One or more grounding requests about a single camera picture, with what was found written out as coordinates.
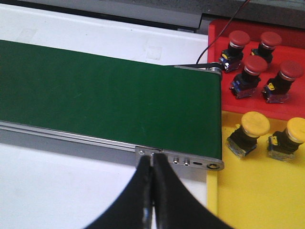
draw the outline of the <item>green conveyor belt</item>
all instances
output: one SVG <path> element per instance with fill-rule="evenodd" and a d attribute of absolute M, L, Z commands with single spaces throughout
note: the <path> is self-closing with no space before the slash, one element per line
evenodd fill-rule
<path fill-rule="evenodd" d="M 0 120 L 221 159 L 220 80 L 0 41 Z"/>

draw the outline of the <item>slot hole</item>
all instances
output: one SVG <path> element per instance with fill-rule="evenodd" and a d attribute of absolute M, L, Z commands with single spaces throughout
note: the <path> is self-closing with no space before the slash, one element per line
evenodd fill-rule
<path fill-rule="evenodd" d="M 202 166 L 202 163 L 201 163 L 201 162 L 195 162 L 195 161 L 194 161 L 193 164 L 194 164 L 194 165 L 198 165 L 198 166 Z"/>

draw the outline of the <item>mushroom push button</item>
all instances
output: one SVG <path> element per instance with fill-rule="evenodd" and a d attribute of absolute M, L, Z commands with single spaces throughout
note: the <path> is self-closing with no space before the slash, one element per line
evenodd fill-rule
<path fill-rule="evenodd" d="M 281 104 L 288 98 L 291 84 L 304 74 L 301 64 L 295 61 L 283 61 L 280 71 L 275 78 L 268 80 L 262 91 L 263 96 L 269 104 Z"/>
<path fill-rule="evenodd" d="M 230 89 L 237 99 L 252 96 L 258 83 L 261 81 L 259 75 L 266 71 L 267 62 L 260 56 L 247 56 L 244 69 L 237 74 L 230 84 Z"/>
<path fill-rule="evenodd" d="M 241 65 L 243 49 L 250 42 L 249 35 L 244 31 L 235 30 L 229 34 L 228 48 L 223 50 L 219 61 L 226 73 L 234 71 Z"/>
<path fill-rule="evenodd" d="M 264 58 L 264 60 L 270 64 L 273 55 L 272 52 L 275 50 L 277 45 L 282 43 L 282 38 L 275 32 L 263 32 L 261 35 L 261 42 L 257 49 L 251 50 L 251 55 L 258 55 Z"/>
<path fill-rule="evenodd" d="M 283 132 L 275 131 L 268 140 L 269 157 L 285 162 L 294 159 L 294 152 L 305 142 L 305 119 L 290 119 Z"/>
<path fill-rule="evenodd" d="M 261 113 L 251 111 L 243 115 L 241 125 L 227 138 L 226 145 L 239 158 L 257 147 L 257 139 L 270 130 L 269 120 Z"/>

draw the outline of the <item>red tray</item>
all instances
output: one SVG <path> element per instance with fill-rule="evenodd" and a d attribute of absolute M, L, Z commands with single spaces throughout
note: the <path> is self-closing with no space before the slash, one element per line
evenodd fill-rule
<path fill-rule="evenodd" d="M 209 27 L 209 42 L 220 33 L 227 20 L 214 20 Z M 242 30 L 249 34 L 251 42 L 246 45 L 243 53 L 244 58 L 251 53 L 251 49 L 257 48 L 260 42 L 260 35 L 265 31 L 278 33 L 283 42 L 273 52 L 273 61 L 270 68 L 261 73 L 262 79 L 256 92 L 252 97 L 236 99 L 229 89 L 230 82 L 240 69 L 223 73 L 222 80 L 222 109 L 225 111 L 246 113 L 258 111 L 270 118 L 289 120 L 292 117 L 305 118 L 305 76 L 298 78 L 289 90 L 290 98 L 284 104 L 267 104 L 261 93 L 263 86 L 269 78 L 274 78 L 279 71 L 279 65 L 284 60 L 293 60 L 303 65 L 305 69 L 305 32 L 283 27 L 274 27 L 263 24 L 233 21 L 218 41 L 209 49 L 208 62 L 217 62 L 221 51 L 226 49 L 229 43 L 228 35 L 234 30 Z"/>

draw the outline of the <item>yellow tray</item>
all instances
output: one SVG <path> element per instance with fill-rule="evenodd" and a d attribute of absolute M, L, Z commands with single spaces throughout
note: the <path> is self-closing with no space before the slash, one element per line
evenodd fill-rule
<path fill-rule="evenodd" d="M 291 162 L 267 157 L 268 136 L 287 121 L 269 119 L 270 132 L 257 149 L 239 159 L 225 142 L 243 114 L 223 112 L 224 170 L 208 171 L 207 206 L 236 229 L 305 228 L 305 144 Z"/>

